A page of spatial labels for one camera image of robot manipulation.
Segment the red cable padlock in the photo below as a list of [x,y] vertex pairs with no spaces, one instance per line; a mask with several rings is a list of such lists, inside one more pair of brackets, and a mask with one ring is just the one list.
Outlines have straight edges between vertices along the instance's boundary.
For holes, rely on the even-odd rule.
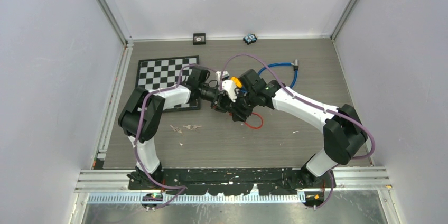
[[260,114],[252,113],[249,121],[245,121],[243,124],[251,129],[261,129],[264,125],[264,119]]

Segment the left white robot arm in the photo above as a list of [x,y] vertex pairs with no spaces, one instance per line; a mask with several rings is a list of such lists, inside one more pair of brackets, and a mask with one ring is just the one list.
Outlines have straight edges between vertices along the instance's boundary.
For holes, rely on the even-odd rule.
[[162,185],[162,165],[155,149],[155,134],[158,131],[163,111],[177,105],[188,104],[204,98],[201,91],[209,78],[211,69],[197,64],[181,68],[178,81],[167,88],[146,90],[137,87],[123,108],[118,125],[132,143],[136,157],[136,172],[149,189],[159,186],[176,189],[175,186]]

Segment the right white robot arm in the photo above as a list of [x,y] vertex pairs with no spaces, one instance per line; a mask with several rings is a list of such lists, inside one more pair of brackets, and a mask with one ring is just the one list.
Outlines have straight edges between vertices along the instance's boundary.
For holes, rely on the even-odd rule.
[[300,95],[278,80],[266,82],[253,69],[219,83],[230,98],[232,113],[244,120],[256,106],[283,111],[312,125],[323,135],[323,148],[299,170],[298,180],[315,187],[337,165],[348,164],[368,135],[356,110],[345,104],[331,106]]

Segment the silver key bunch right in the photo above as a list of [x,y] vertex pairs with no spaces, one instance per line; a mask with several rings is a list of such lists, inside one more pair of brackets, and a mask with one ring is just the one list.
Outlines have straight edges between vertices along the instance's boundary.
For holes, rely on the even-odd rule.
[[199,132],[200,128],[202,127],[202,125],[183,125],[183,127],[185,129],[194,131],[194,132]]

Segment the silver key bunch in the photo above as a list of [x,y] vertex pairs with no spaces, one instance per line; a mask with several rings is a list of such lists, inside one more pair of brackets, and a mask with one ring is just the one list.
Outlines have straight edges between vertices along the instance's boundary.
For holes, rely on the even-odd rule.
[[185,129],[194,131],[194,132],[199,132],[200,128],[202,127],[202,125],[183,125],[183,127]]
[[172,131],[174,131],[174,132],[176,132],[176,133],[178,133],[178,134],[183,136],[183,130],[181,128],[173,126],[173,125],[170,125],[170,127],[171,127]]

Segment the silver key bunch left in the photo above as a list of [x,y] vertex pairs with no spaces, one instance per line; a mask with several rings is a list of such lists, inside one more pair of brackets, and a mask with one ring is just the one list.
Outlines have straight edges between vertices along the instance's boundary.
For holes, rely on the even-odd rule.
[[170,125],[170,127],[171,127],[172,131],[174,131],[174,132],[176,132],[176,133],[178,133],[178,134],[183,136],[183,130],[181,128],[173,126],[173,125]]

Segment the blue yellow toy car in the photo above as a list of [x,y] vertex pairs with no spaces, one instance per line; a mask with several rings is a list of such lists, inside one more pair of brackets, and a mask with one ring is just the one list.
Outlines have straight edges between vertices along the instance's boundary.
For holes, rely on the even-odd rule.
[[231,83],[230,83],[231,91],[233,91],[233,92],[235,92],[235,91],[236,91],[236,92],[241,91],[241,89],[242,89],[242,83],[241,83],[241,81],[240,81],[238,78],[236,78],[236,77],[231,77],[230,81],[231,81]]

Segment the small black square box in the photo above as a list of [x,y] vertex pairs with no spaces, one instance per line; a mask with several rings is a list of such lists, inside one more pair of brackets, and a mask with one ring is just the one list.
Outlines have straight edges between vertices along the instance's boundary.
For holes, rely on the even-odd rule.
[[206,44],[206,34],[205,33],[194,33],[192,43],[193,43],[193,45],[205,45]]

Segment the black white chessboard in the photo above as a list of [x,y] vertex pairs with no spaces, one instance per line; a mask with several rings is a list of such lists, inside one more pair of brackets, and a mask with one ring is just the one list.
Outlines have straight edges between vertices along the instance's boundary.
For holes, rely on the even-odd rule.
[[199,63],[197,55],[139,60],[135,86],[146,90],[171,87],[177,83],[183,66]]

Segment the small blue toy car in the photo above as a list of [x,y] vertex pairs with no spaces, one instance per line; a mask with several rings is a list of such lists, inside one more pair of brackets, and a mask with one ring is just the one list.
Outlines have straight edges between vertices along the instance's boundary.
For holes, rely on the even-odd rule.
[[248,35],[244,36],[244,37],[242,38],[242,40],[243,40],[247,45],[250,45],[250,44],[253,44],[253,43],[257,42],[258,37],[257,37],[256,34],[248,34]]

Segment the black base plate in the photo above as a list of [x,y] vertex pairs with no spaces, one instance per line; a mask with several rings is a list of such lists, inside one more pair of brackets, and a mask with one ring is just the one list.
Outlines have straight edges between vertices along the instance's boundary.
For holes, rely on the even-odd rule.
[[329,191],[333,173],[314,178],[293,168],[158,169],[150,176],[133,170],[127,175],[130,190],[161,190],[168,195],[237,196],[256,190],[262,196],[292,195],[299,190]]

